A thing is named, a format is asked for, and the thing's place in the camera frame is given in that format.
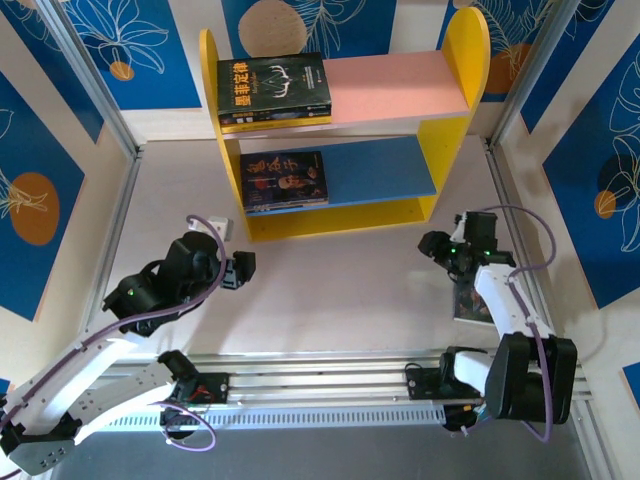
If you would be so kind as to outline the dark blue portrait book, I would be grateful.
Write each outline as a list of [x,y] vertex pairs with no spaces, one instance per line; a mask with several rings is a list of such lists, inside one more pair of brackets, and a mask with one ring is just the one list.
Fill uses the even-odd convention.
[[320,151],[242,154],[239,166],[247,212],[325,204],[329,200]]
[[455,283],[453,289],[453,320],[493,326],[487,305],[471,283]]

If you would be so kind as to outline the brown scroll cover book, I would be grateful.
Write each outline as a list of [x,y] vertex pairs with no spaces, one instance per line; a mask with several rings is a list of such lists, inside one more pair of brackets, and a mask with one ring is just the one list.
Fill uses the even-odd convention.
[[256,205],[245,210],[245,214],[248,216],[260,216],[271,215],[279,213],[288,213],[294,211],[300,211],[305,209],[312,209],[318,207],[326,207],[327,201],[323,202],[291,202],[291,203],[278,203],[278,204],[265,204]]

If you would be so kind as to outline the black wolf eye book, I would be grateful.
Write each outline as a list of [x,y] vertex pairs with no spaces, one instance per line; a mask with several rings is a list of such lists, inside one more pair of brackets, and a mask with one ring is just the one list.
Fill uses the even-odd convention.
[[297,118],[325,117],[331,115],[332,108],[326,105],[309,106],[305,108],[286,108],[260,111],[222,112],[218,119],[223,125],[288,120]]

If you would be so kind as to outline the black book orange title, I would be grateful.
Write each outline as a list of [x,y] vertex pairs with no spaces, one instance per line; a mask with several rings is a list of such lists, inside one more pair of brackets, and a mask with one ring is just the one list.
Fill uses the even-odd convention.
[[320,53],[220,60],[218,111],[222,116],[329,116],[328,79]]

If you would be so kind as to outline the yellow book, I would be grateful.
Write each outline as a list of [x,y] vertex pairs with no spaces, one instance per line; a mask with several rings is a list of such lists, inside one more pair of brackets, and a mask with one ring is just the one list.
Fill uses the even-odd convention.
[[331,121],[332,121],[331,116],[321,116],[321,117],[307,117],[307,118],[292,118],[292,119],[284,119],[284,120],[244,122],[244,123],[222,125],[221,132],[224,135],[229,135],[229,134],[236,134],[236,133],[257,132],[257,131],[266,131],[266,130],[273,130],[273,129],[327,125],[327,124],[330,124]]

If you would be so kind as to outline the black connector block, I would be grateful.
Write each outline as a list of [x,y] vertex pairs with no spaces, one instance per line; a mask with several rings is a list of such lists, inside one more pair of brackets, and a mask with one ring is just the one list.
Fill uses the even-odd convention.
[[160,414],[160,427],[169,440],[184,440],[194,434],[199,425],[198,420],[174,408],[165,408]]
[[452,438],[469,438],[478,429],[494,420],[485,404],[446,406],[444,413],[443,427]]

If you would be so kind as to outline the blue poster with wood circle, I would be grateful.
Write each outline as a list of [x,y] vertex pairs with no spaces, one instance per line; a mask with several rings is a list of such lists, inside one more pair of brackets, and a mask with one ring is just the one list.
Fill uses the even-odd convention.
[[221,0],[234,57],[389,52],[397,0]]

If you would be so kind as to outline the aluminium side rail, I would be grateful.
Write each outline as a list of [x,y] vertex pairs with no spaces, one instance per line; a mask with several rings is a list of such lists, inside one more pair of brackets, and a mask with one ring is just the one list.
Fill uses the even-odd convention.
[[[530,266],[543,263],[550,255],[550,241],[541,223],[521,212],[523,206],[515,180],[501,148],[485,147],[485,156],[501,204],[514,204],[505,213],[508,231],[518,262]],[[542,319],[556,332],[563,334],[563,321],[557,317],[548,289],[549,275],[539,269],[523,274],[526,292]],[[574,382],[569,424],[577,436],[586,464],[588,480],[616,480],[617,466],[611,461],[607,440],[602,436],[591,388],[586,374],[579,368]]]
[[113,269],[118,245],[122,236],[122,231],[126,221],[126,216],[131,203],[131,198],[140,171],[140,163],[144,156],[146,145],[142,144],[137,148],[136,154],[126,170],[126,175],[117,197],[114,214],[107,229],[103,252],[99,261],[99,270],[91,287],[89,299],[83,311],[83,315],[78,330],[79,334],[89,331],[93,319],[98,314],[109,278]]

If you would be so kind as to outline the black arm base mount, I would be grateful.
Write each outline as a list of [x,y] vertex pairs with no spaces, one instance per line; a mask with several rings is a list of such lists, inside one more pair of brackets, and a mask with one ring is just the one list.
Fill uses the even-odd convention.
[[407,363],[404,376],[411,400],[442,400],[442,375],[439,367],[423,367],[415,362]]
[[226,404],[230,376],[224,372],[199,373],[181,380],[174,390],[174,397],[182,404]]

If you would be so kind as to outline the aluminium rail base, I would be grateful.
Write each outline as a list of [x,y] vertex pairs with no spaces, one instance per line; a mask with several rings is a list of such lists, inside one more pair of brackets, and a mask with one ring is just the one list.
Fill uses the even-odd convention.
[[201,373],[230,375],[227,403],[240,408],[405,405],[405,365],[436,367],[440,350],[189,354]]

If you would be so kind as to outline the aluminium frame post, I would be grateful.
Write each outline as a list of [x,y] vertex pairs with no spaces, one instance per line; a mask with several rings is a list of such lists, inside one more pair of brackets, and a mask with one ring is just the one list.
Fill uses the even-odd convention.
[[528,133],[541,121],[591,38],[589,17],[582,14],[584,3],[585,0],[547,0],[551,12],[507,95],[488,143],[490,148],[505,141],[516,120],[524,121]]
[[58,0],[34,0],[37,10],[119,145],[133,161],[139,143],[129,129],[94,60]]

